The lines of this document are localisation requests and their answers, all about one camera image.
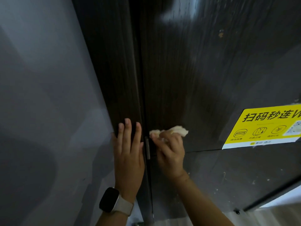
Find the white watch strap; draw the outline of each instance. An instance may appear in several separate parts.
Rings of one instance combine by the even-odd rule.
[[[119,195],[113,211],[119,211],[130,216],[132,213],[133,206],[134,205],[132,203],[126,201],[121,197],[121,195]]]

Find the icon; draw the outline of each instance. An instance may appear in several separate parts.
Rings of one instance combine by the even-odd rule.
[[[266,127],[261,127],[261,128],[257,128],[254,132],[253,132],[253,136],[259,136],[262,133],[264,133],[267,130]]]
[[[234,137],[242,137],[242,136],[244,136],[246,134],[247,131],[248,131],[247,129],[239,129],[234,134]]]
[[[285,128],[286,128],[286,125],[280,125],[280,126],[274,128],[272,133],[273,134],[280,133],[280,132],[284,131]]]

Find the yellow sticker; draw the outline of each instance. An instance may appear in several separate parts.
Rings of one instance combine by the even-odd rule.
[[[301,136],[301,105],[243,110],[222,149],[295,142]]]

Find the smartwatch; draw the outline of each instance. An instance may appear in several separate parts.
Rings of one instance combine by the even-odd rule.
[[[133,204],[123,199],[119,191],[113,187],[107,188],[99,203],[99,208],[106,213],[122,212],[130,216]]]

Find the qr code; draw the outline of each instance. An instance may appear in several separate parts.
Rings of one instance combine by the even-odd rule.
[[[294,136],[300,134],[301,134],[301,121],[296,121],[283,135]]]

